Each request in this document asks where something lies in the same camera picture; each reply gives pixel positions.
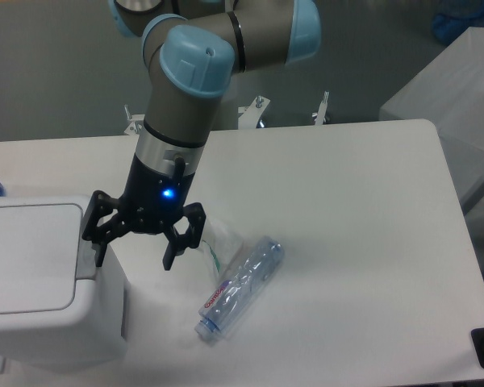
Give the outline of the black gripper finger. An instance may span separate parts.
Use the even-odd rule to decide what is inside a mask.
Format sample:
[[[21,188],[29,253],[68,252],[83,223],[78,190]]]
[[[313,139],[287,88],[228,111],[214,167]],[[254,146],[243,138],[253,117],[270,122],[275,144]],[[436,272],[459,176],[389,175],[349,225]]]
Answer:
[[[188,227],[184,234],[180,234],[175,225],[183,218],[187,219]],[[187,248],[195,249],[199,246],[206,220],[207,216],[200,202],[183,206],[165,220],[163,233],[168,245],[162,259],[164,270],[170,270],[175,258],[182,255]]]
[[[102,267],[109,243],[132,230],[133,214],[127,210],[119,198],[101,190],[92,193],[81,221],[81,237],[92,243],[96,267]]]

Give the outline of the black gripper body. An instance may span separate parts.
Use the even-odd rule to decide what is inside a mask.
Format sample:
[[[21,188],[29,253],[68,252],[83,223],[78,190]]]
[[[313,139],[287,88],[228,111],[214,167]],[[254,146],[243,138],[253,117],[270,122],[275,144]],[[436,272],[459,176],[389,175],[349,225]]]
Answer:
[[[119,215],[130,231],[157,235],[170,228],[183,216],[183,207],[194,174],[185,174],[184,157],[170,161],[166,175],[150,169],[137,156],[133,157],[127,182],[119,199]]]

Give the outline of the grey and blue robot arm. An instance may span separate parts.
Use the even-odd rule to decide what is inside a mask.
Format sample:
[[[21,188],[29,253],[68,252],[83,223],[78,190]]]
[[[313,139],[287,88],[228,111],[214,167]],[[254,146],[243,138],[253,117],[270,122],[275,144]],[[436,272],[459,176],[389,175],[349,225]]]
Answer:
[[[101,267],[127,233],[164,235],[170,270],[200,244],[206,215],[187,204],[198,162],[232,76],[319,50],[312,1],[112,1],[118,29],[142,41],[152,94],[123,194],[95,191],[81,224]]]

